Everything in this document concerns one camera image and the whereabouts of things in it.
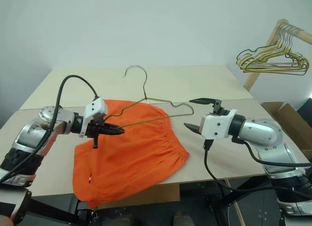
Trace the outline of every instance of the white wall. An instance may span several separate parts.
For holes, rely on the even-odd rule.
[[[0,0],[0,125],[56,67],[226,63],[243,83],[247,74],[235,65],[237,53],[265,44],[281,18],[312,32],[311,3]],[[293,49],[312,61],[310,45],[295,40]],[[252,94],[298,107],[312,92],[311,75],[260,76]]]

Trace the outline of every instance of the shoe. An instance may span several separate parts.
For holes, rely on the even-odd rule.
[[[123,215],[114,219],[110,226],[134,226],[132,215]]]
[[[195,224],[188,214],[179,211],[174,215],[173,226],[195,226]]]

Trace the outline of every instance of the table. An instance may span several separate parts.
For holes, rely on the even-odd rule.
[[[10,149],[12,141],[19,130],[38,114],[38,108],[54,105],[59,82],[69,74],[85,77],[98,94],[107,99],[139,100],[142,98],[144,74],[132,69],[130,79],[120,78],[124,68],[110,69],[58,69],[52,71],[41,85],[34,91],[25,104],[17,111],[0,130],[2,148],[0,159]],[[147,94],[150,97],[170,99],[174,102],[187,102],[193,98],[209,97],[224,100],[222,105],[230,109],[238,109],[246,117],[270,118],[269,114],[238,83],[235,77],[223,65],[196,67],[155,67],[147,68]],[[80,86],[71,80],[66,84],[62,94],[62,106],[83,114],[84,107],[93,95],[86,86]],[[168,114],[183,113],[184,109],[172,108],[169,104],[156,104]],[[203,115],[210,113],[210,105],[192,104],[195,114],[188,117],[172,118],[175,135],[190,153],[190,156],[179,171],[160,185],[178,184],[212,180],[203,166],[203,141],[199,135],[190,132],[183,123],[199,124]],[[37,171],[37,177],[29,188],[33,196],[73,193],[72,171],[74,149],[79,143],[88,140],[78,138],[77,134],[60,135],[44,158]],[[285,136],[289,147],[306,162],[306,158],[297,146]],[[216,140],[210,151],[208,164],[211,171],[220,179],[240,178],[263,175],[262,166],[251,159],[246,147],[231,143],[230,139]]]

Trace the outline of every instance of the orange shorts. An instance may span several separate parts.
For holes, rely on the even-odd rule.
[[[118,114],[133,102],[105,100],[109,114]],[[126,125],[165,117],[160,108],[139,103],[107,122]],[[122,135],[99,135],[75,149],[74,193],[89,207],[128,197],[158,184],[181,168],[189,153],[174,135],[170,119],[125,127]]]

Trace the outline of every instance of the cardboard box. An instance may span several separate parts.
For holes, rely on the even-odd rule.
[[[301,118],[295,109],[283,102],[262,103],[263,108],[281,125],[285,133],[312,159],[312,128]]]

